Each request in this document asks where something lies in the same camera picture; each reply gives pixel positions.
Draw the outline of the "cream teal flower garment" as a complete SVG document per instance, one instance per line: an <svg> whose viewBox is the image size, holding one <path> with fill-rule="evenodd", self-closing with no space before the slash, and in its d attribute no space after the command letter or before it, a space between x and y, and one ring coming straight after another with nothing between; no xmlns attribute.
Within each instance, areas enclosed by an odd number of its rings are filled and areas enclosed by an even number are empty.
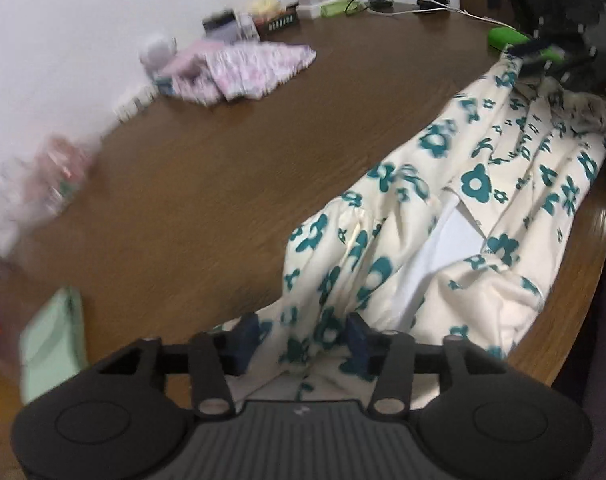
<svg viewBox="0 0 606 480"><path fill-rule="evenodd" d="M606 93L523 77L503 54L428 126L297 226L281 297L233 400L367 400L343 336L359 314L422 344L495 358L542 312L606 158Z"/></svg>

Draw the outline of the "green glasses case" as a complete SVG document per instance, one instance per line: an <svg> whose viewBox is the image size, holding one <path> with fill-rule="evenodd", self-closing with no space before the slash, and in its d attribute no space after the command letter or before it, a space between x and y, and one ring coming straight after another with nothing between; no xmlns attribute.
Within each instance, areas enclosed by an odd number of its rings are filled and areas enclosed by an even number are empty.
<svg viewBox="0 0 606 480"><path fill-rule="evenodd" d="M489 47L500 52L505 51L510 47L527 44L530 41L531 38L529 36L522 34L522 32L518 32L516 29L504 26L491 28L487 34ZM540 53L546 60L554 62L561 62L565 58L565 52L558 47L541 50Z"/></svg>

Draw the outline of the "mint green pouch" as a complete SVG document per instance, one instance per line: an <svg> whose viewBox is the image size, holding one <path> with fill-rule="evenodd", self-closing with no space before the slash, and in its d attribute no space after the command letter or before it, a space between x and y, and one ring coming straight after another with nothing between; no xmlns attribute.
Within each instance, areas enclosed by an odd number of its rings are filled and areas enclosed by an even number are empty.
<svg viewBox="0 0 606 480"><path fill-rule="evenodd" d="M25 326L18 340L23 404L61 385L88 365L82 297L62 287Z"/></svg>

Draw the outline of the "white power strip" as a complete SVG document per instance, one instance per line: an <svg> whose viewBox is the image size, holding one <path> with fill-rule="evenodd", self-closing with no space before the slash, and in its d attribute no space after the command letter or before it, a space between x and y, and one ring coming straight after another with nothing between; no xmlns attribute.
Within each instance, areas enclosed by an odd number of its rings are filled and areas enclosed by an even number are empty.
<svg viewBox="0 0 606 480"><path fill-rule="evenodd" d="M346 12L356 12L364 8L360 0L327 0L313 4L299 4L296 15L300 20L316 20L317 18L334 18Z"/></svg>

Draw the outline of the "plastic bag with snacks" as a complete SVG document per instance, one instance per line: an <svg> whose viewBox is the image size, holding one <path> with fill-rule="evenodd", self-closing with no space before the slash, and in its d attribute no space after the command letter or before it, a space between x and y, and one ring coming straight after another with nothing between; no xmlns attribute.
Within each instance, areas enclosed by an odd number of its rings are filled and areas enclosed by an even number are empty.
<svg viewBox="0 0 606 480"><path fill-rule="evenodd" d="M100 148L100 136L72 141L55 134L33 158L1 166L0 257L21 235L62 214L85 185Z"/></svg>

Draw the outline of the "dark green text box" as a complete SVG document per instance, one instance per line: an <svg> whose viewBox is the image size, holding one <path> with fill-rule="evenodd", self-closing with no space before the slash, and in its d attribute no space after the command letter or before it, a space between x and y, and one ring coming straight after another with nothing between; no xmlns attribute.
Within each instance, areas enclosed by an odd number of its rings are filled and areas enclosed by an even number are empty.
<svg viewBox="0 0 606 480"><path fill-rule="evenodd" d="M280 32L280 30L297 26L299 22L297 7L290 6L283 12L267 20L264 24L261 24L257 30L262 38L266 38L276 32Z"/></svg>

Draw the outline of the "yellow snack pack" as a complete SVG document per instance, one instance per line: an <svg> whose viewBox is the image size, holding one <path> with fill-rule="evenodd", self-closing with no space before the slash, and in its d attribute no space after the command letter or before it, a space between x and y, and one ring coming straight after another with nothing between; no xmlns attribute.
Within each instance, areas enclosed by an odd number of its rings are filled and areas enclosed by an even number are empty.
<svg viewBox="0 0 606 480"><path fill-rule="evenodd" d="M253 18L269 20L284 9L280 0L252 0L248 5L248 14Z"/></svg>

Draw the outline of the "white ruffled floral garment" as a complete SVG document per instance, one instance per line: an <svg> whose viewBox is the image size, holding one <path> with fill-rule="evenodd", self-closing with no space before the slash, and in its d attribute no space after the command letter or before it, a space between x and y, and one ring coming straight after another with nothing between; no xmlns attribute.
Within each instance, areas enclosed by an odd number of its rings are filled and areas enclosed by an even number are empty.
<svg viewBox="0 0 606 480"><path fill-rule="evenodd" d="M316 56L314 49L300 44L238 41L208 54L196 78L173 78L172 92L205 106L239 98L258 100L309 68Z"/></svg>

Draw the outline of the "pink folded garment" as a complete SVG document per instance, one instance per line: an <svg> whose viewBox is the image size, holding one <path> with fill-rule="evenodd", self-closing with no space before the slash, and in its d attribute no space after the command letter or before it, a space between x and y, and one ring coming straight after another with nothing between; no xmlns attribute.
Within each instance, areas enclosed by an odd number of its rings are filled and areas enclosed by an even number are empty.
<svg viewBox="0 0 606 480"><path fill-rule="evenodd" d="M178 51L158 70L154 75L153 81L156 84L164 86L164 84L169 84L175 77L192 80L202 72L206 56L223 47L227 47L227 44L219 40L196 40L190 46Z"/></svg>

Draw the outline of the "white round lamp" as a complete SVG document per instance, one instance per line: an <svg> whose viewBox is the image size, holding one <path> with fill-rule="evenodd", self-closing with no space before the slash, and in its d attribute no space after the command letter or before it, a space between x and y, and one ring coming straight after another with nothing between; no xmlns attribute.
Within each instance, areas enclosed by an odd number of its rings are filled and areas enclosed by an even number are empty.
<svg viewBox="0 0 606 480"><path fill-rule="evenodd" d="M139 48L139 61L148 73L155 73L166 66L177 53L177 40L174 36L151 35Z"/></svg>

